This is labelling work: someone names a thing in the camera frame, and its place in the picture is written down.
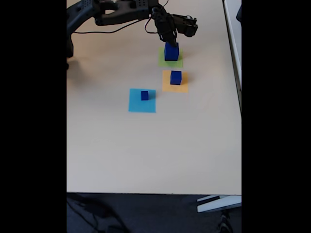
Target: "robotic arm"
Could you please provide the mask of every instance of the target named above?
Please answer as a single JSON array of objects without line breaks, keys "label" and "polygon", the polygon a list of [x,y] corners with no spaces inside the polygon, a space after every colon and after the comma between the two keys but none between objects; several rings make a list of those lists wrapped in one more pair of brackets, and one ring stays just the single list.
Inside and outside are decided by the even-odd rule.
[{"label": "robotic arm", "polygon": [[[106,10],[114,12],[106,15]],[[96,25],[105,26],[149,19],[149,15],[155,21],[160,40],[174,47],[177,46],[176,31],[192,37],[198,29],[196,18],[171,15],[158,0],[81,0],[67,9],[67,57],[73,56],[71,34],[89,18],[93,17]]]}]

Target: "green square mat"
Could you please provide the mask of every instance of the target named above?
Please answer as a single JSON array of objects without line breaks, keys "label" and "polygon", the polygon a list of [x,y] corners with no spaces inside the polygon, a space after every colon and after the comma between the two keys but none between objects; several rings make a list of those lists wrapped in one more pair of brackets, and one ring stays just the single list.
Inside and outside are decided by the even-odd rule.
[{"label": "green square mat", "polygon": [[183,67],[183,50],[179,49],[178,60],[175,61],[165,61],[164,60],[164,47],[159,48],[159,67]]}]

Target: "floor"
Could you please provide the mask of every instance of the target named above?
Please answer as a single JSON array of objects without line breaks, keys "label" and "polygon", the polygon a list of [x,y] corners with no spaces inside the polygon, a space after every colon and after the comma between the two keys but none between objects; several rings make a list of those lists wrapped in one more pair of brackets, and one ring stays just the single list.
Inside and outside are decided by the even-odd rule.
[{"label": "floor", "polygon": [[[130,233],[217,233],[221,212],[197,213],[196,200],[202,195],[83,194],[108,204],[121,217]],[[70,204],[88,221],[92,214],[69,199]],[[241,233],[241,207],[229,210],[234,233]],[[118,225],[115,219],[97,218],[100,230]],[[94,233],[67,205],[67,232]]]}]

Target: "blue block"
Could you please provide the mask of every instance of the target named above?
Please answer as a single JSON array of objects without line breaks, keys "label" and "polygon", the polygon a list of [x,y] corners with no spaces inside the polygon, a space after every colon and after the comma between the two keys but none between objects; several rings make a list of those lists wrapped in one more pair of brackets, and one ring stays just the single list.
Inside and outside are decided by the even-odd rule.
[{"label": "blue block", "polygon": [[141,91],[140,96],[141,96],[141,100],[148,100],[149,99],[148,91]]},{"label": "blue block", "polygon": [[165,42],[164,48],[164,60],[165,61],[177,61],[179,56],[179,45],[177,43],[177,47],[173,47],[169,44],[169,42]]},{"label": "blue block", "polygon": [[181,71],[172,71],[171,85],[180,85],[180,84],[181,84]]}]

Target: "beige table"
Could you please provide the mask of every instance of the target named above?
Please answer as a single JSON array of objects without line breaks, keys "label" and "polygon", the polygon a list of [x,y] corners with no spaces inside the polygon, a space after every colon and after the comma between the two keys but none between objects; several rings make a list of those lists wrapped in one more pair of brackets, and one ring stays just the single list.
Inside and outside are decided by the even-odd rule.
[{"label": "beige table", "polygon": [[[144,31],[145,21],[114,34],[72,35],[68,192],[241,195],[242,120],[223,3],[170,0],[165,8],[198,20],[194,37],[177,37],[188,94],[162,92],[164,43]],[[78,31],[119,27],[90,19]],[[155,89],[156,113],[128,112],[130,88]]]}]

